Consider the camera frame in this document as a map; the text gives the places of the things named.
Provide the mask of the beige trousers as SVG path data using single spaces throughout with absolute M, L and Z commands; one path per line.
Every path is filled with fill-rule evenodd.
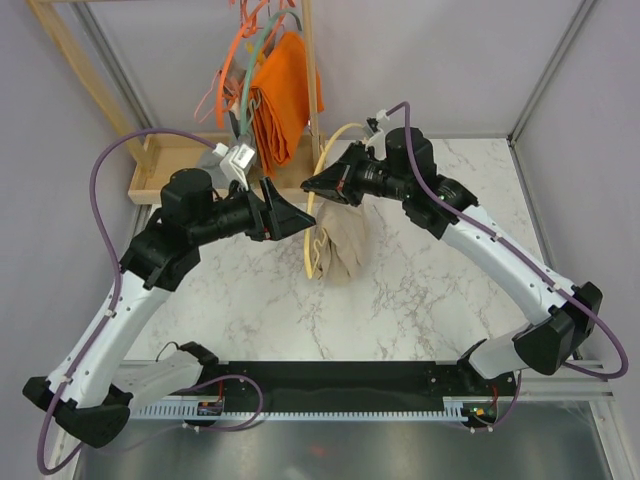
M 346 285 L 358 278 L 371 251 L 365 207 L 325 201 L 316 220 L 311 250 L 314 277 L 334 285 Z

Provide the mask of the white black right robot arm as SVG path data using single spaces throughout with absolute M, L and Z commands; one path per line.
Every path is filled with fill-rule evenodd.
M 594 330 L 587 309 L 598 311 L 602 292 L 581 286 L 528 253 L 504 246 L 508 235 L 476 196 L 438 172 L 433 145 L 414 128 L 396 128 L 385 138 L 386 157 L 378 160 L 361 142 L 350 144 L 337 161 L 301 184 L 307 193 L 358 206 L 365 195 L 399 200 L 412 223 L 458 250 L 496 282 L 521 309 L 526 323 L 518 331 L 481 340 L 467 350 L 457 382 L 480 394 L 493 379 L 530 368 L 554 374 Z

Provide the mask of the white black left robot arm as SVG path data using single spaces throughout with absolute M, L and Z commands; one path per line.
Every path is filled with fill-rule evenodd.
M 315 225 L 314 217 L 284 199 L 270 178 L 262 178 L 260 188 L 256 195 L 232 182 L 230 194 L 216 199 L 206 171 L 174 173 L 161 190 L 160 208 L 120 260 L 101 311 L 58 368 L 27 381 L 24 396 L 67 433 L 102 448 L 133 412 L 164 396 L 189 388 L 197 394 L 213 391 L 218 358 L 196 342 L 132 374 L 118 369 L 143 327 L 200 262 L 200 247 L 237 234 L 277 241 Z

